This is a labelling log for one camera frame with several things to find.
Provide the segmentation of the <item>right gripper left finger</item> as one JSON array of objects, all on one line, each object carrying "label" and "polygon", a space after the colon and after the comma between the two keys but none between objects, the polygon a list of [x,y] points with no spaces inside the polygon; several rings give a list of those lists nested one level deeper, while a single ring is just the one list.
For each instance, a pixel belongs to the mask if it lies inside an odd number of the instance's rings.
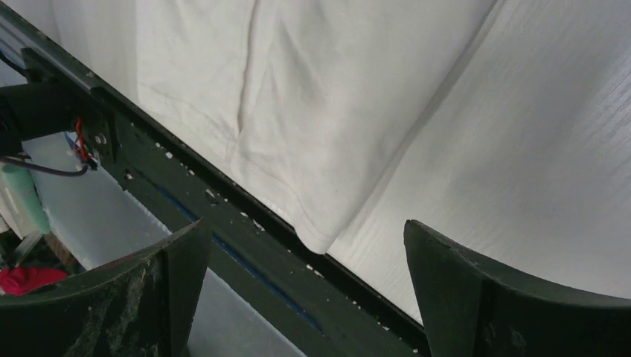
[{"label": "right gripper left finger", "polygon": [[1,298],[3,356],[183,356],[211,255],[197,221],[133,254]]}]

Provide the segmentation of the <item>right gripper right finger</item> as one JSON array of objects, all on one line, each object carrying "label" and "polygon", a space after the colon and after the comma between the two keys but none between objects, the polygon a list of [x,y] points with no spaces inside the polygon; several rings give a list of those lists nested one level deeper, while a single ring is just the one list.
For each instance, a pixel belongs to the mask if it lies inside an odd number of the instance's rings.
[{"label": "right gripper right finger", "polygon": [[433,356],[628,356],[630,301],[553,283],[416,220],[406,259]]}]

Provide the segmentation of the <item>white t shirt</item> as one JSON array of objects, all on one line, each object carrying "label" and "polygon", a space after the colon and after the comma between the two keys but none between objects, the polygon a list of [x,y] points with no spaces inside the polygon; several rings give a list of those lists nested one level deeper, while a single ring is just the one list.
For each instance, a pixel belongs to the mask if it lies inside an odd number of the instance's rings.
[{"label": "white t shirt", "polygon": [[370,201],[491,1],[10,1],[317,254]]}]

